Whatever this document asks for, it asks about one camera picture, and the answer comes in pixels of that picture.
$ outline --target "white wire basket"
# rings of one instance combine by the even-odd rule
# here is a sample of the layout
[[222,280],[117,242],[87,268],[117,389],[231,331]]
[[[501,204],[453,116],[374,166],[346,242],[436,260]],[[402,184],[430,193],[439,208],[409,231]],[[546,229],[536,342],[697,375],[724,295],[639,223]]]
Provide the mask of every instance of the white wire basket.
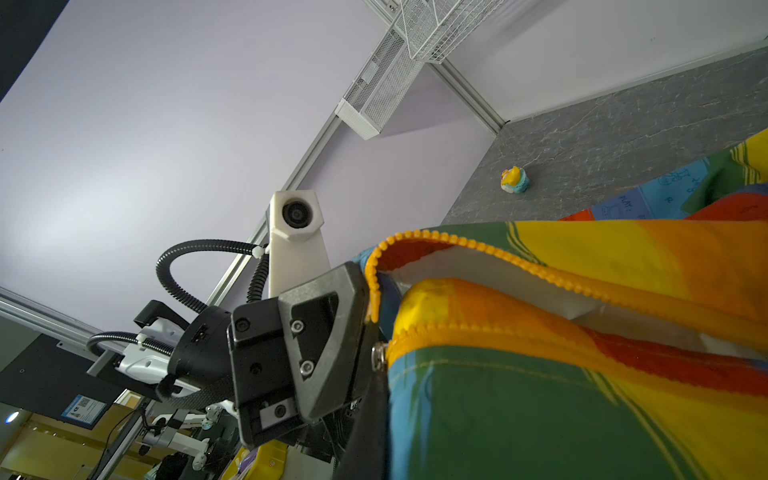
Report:
[[412,60],[399,13],[373,51],[357,79],[336,107],[336,115],[368,140],[384,125],[410,88],[423,62]]
[[408,53],[442,63],[505,0],[402,0]]

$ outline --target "rainbow striped fabric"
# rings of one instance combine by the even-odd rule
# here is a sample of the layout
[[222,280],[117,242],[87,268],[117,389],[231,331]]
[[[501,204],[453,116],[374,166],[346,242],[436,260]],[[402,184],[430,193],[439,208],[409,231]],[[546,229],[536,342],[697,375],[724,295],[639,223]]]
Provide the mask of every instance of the rainbow striped fabric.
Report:
[[392,338],[389,477],[768,475],[768,131],[725,152],[672,220],[454,225],[362,254]]

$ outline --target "metal frame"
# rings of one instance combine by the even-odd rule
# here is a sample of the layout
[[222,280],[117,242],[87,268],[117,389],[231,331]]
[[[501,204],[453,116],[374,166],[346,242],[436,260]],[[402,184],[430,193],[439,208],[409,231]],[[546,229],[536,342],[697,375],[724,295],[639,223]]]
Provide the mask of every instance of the metal frame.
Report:
[[128,449],[133,445],[139,434],[141,434],[141,430],[144,427],[142,422],[144,412],[151,412],[153,406],[154,400],[147,399],[146,397],[141,399],[118,437],[110,445],[107,445],[104,457],[91,471],[88,480],[107,480],[112,475],[112,472],[118,467],[120,460],[123,459]]
[[61,312],[0,287],[0,315],[52,336],[69,345],[85,349],[85,343],[100,330]]
[[[394,28],[394,29],[395,29],[395,30],[397,30],[397,31],[398,31],[398,33],[399,33],[399,30],[400,30],[400,29],[397,27],[397,25],[395,25],[395,24],[390,24],[390,27],[391,27],[391,28]],[[407,51],[407,50],[408,50],[408,43],[406,42],[405,34],[403,34],[403,33],[400,33],[400,35],[402,35],[402,40],[403,40],[403,43],[402,43],[402,47],[400,47],[400,49],[398,50],[398,53],[405,53],[404,51]],[[384,77],[386,77],[387,75],[389,75],[389,72],[391,72],[391,71],[393,70],[393,68],[394,68],[394,67],[395,67],[395,65],[397,64],[397,60],[398,60],[398,58],[397,58],[397,55],[396,55],[396,56],[395,56],[395,59],[392,61],[392,63],[390,63],[390,64],[389,64],[389,66],[387,66],[386,70],[385,70],[385,71],[384,71],[384,73],[382,74],[382,77],[381,77],[381,78],[382,78],[382,80],[384,79]],[[371,102],[373,102],[373,99],[376,97],[376,94],[377,94],[377,93],[378,93],[378,92],[381,90],[381,87],[382,87],[382,85],[383,85],[383,82],[379,82],[379,84],[378,84],[378,85],[376,85],[376,88],[374,88],[374,89],[371,91],[371,94],[368,96],[368,100],[366,100],[366,102],[365,102],[364,104],[362,104],[362,107],[360,107],[360,114],[361,114],[361,115],[363,115],[363,116],[365,116],[366,120],[367,120],[369,123],[371,123],[371,124],[374,124],[375,126],[377,126],[377,128],[378,128],[380,131],[381,131],[381,130],[384,128],[384,127],[383,127],[383,125],[379,125],[379,123],[378,123],[378,122],[374,122],[373,120],[371,120],[371,117],[369,117],[369,116],[368,116],[368,114],[366,113],[366,111],[368,110],[368,107],[371,105]]]
[[453,49],[504,1],[433,0],[430,4],[425,0],[402,0],[400,9],[407,17],[406,41],[410,57],[428,63],[444,62]]
[[[392,20],[397,15],[397,9],[391,10],[384,6],[380,0],[362,0],[363,3],[369,6],[376,15],[381,18],[382,22],[390,25]],[[502,130],[502,127],[506,123],[491,105],[485,101],[485,99],[469,84],[466,78],[464,78],[456,67],[445,59],[440,65],[428,64],[432,68],[432,71],[440,77],[456,94],[456,96],[469,107],[470,110],[477,116],[480,123],[483,124],[488,131],[494,136]]]

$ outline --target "zipper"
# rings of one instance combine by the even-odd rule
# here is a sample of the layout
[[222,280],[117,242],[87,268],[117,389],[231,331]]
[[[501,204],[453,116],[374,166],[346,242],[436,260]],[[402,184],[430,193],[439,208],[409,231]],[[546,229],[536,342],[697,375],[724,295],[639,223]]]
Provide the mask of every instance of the zipper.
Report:
[[[379,286],[379,281],[376,278],[376,274],[378,273],[378,265],[379,265],[379,259],[384,255],[384,252],[395,243],[403,240],[423,240],[428,241],[431,243],[442,243],[447,245],[456,245],[459,247],[469,248],[473,250],[477,250],[478,252],[483,252],[487,255],[492,255],[494,257],[497,257],[501,260],[504,260],[507,263],[510,263],[512,265],[515,265],[524,271],[530,273],[531,275],[535,275],[543,280],[546,280],[552,285],[558,286],[562,289],[565,289],[569,292],[579,293],[584,296],[592,297],[597,300],[600,300],[604,303],[608,303],[611,305],[623,307],[629,310],[633,310],[635,312],[643,313],[650,316],[655,316],[660,319],[669,320],[673,323],[677,323],[682,326],[687,326],[689,328],[696,329],[698,331],[701,331],[701,325],[693,324],[691,321],[689,321],[688,318],[682,317],[679,314],[673,314],[673,313],[666,313],[662,310],[659,310],[658,308],[648,307],[647,305],[657,305],[657,302],[648,302],[646,299],[646,303],[642,303],[642,299],[638,298],[632,298],[632,295],[626,295],[626,296],[615,296],[611,295],[608,292],[605,292],[601,286],[601,283],[603,282],[590,282],[588,279],[587,281],[584,281],[584,277],[581,279],[569,279],[566,278],[556,272],[553,272],[551,268],[538,265],[536,263],[528,262],[527,260],[523,260],[521,257],[518,257],[512,253],[507,252],[506,250],[496,248],[491,245],[487,245],[483,242],[478,242],[476,240],[467,239],[466,237],[459,237],[457,235],[451,235],[449,233],[445,232],[439,232],[437,230],[413,230],[413,231],[406,231],[403,233],[396,233],[395,235],[388,237],[386,240],[381,242],[377,248],[374,249],[373,252],[371,252],[370,257],[368,258],[368,261],[366,262],[366,268],[365,268],[365,276],[366,276],[366,282],[368,283],[369,291],[370,291],[370,301],[369,301],[369,312],[366,320],[377,323],[379,321],[379,308],[381,306],[381,290]],[[435,328],[447,328],[447,326],[434,326]],[[483,326],[480,325],[472,325],[471,328],[480,328],[483,329]],[[409,335],[407,332],[404,332],[400,335],[397,335],[396,337],[392,338],[392,343],[397,343],[397,350],[398,352],[402,352],[404,349],[409,350],[406,346],[403,345],[403,343],[411,344],[418,343],[416,341],[416,335]]]

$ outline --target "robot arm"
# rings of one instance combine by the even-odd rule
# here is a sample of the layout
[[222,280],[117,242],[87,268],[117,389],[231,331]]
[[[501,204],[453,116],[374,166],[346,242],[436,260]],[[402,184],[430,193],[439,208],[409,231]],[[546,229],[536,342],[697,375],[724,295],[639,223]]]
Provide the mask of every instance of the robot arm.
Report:
[[150,302],[142,311],[147,318],[137,319],[137,338],[162,342],[172,353],[139,340],[116,368],[145,385],[173,389],[166,392],[171,405],[203,402],[177,408],[224,407],[238,418],[249,448],[322,437],[312,430],[365,392],[379,340],[378,328],[363,321],[368,291],[360,268],[349,262],[330,269],[315,194],[277,192],[269,212],[269,298],[232,313],[204,305],[186,329],[153,300],[155,310]]
[[[196,428],[202,428],[203,430],[210,429],[210,427],[219,421],[222,408],[220,406],[208,406],[205,408],[205,410],[205,413],[187,413],[181,420],[181,425],[179,425],[177,428],[179,430]],[[150,425],[165,426],[168,424],[171,418],[173,418],[173,415],[170,413],[158,415],[152,420]]]

